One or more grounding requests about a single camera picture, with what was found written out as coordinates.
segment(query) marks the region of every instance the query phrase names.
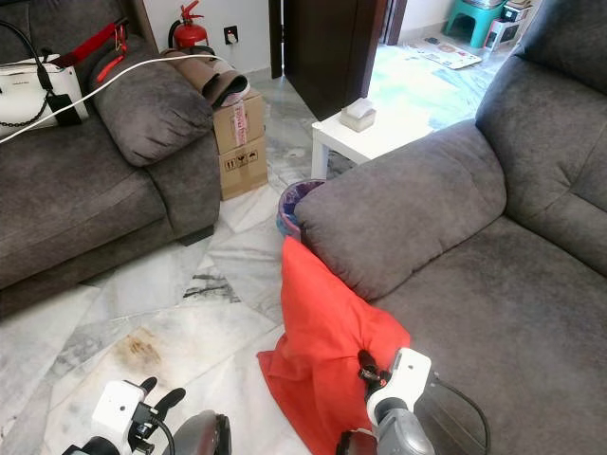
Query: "teal stool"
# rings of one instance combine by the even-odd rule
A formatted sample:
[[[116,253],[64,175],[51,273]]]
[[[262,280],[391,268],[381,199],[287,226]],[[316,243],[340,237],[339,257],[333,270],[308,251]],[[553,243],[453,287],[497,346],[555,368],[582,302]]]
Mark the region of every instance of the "teal stool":
[[[472,32],[470,45],[472,47],[483,47],[489,29],[491,28],[491,23],[502,15],[502,8],[506,2],[507,0],[494,9],[481,9],[470,3],[466,3],[464,0],[455,0],[455,5],[451,11],[451,17],[445,27],[445,34],[449,35],[451,27],[453,27],[453,22],[455,22],[457,16],[464,14],[465,16],[474,19],[474,31]]]

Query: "red bag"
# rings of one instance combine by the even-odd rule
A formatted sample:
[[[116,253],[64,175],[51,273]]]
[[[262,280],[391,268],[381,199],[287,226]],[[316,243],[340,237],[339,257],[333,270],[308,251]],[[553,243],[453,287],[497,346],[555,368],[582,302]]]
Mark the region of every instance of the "red bag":
[[[367,350],[382,370],[409,334],[334,276],[305,246],[287,237],[283,248],[286,334],[259,353],[272,396],[315,455],[333,455],[341,433],[371,429],[358,377]]]

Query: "marble floor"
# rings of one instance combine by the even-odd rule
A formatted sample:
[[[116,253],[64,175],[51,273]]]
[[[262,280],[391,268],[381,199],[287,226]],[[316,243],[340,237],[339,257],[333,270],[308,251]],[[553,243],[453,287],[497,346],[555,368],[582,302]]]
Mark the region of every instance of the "marble floor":
[[[505,56],[452,71],[381,46],[370,96],[379,108],[425,110],[430,126],[442,128],[471,117]],[[255,354],[284,330],[274,215],[286,186],[309,177],[316,120],[285,79],[267,71],[250,79],[267,101],[268,185],[223,202],[211,238],[165,246],[0,322],[3,454],[54,455],[82,444],[104,384],[147,375],[160,381],[150,403],[170,388],[187,391],[169,413],[173,430],[213,409],[230,417],[234,454],[309,453]],[[329,177],[350,167],[331,154]]]

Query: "white cable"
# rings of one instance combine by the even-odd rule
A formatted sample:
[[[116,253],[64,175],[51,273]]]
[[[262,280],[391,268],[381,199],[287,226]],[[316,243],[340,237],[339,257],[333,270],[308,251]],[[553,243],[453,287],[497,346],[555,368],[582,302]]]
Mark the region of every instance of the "white cable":
[[[200,58],[202,58],[202,59],[217,59],[217,60],[221,60],[221,61],[227,63],[227,61],[225,59],[222,59],[221,57],[217,57],[216,55],[211,55],[211,54],[194,54],[194,55],[180,55],[178,57],[161,57],[159,59],[152,59],[152,60],[146,60],[145,62],[139,62],[138,64],[134,64],[133,66],[129,66],[128,68],[123,69],[119,74],[117,74],[116,76],[114,76],[112,79],[110,79],[108,82],[106,82],[105,84],[103,84],[101,87],[98,87],[95,90],[93,90],[91,93],[89,93],[85,97],[82,97],[79,100],[76,100],[76,101],[72,102],[71,104],[67,105],[66,107],[62,107],[61,109],[59,109],[58,111],[53,112],[52,114],[48,114],[44,118],[40,118],[39,120],[35,121],[31,125],[28,125],[25,128],[23,128],[23,129],[21,129],[19,131],[14,132],[10,136],[6,136],[4,139],[0,139],[0,144],[4,144],[5,142],[9,142],[11,139],[14,139],[17,136],[23,134],[25,131],[31,130],[32,128],[38,126],[39,124],[47,121],[49,118],[53,118],[56,115],[61,114],[63,111],[66,111],[67,109],[71,109],[75,105],[80,104],[81,102],[85,102],[86,100],[88,100],[91,97],[94,97],[99,92],[101,92],[104,88],[106,88],[109,84],[115,82],[122,75],[128,73],[129,71],[132,71],[135,68],[138,68],[140,66],[144,66],[145,64],[154,64],[156,62],[169,62],[171,60],[184,60],[184,59],[196,59],[196,58],[198,58],[198,59],[200,59]]]

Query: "floor mat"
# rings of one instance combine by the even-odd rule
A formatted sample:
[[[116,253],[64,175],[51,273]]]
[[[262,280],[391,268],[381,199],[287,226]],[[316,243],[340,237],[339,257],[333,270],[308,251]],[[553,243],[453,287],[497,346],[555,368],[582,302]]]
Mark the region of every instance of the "floor mat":
[[[459,69],[483,61],[480,57],[433,36],[415,41],[408,46],[422,57],[451,69]]]

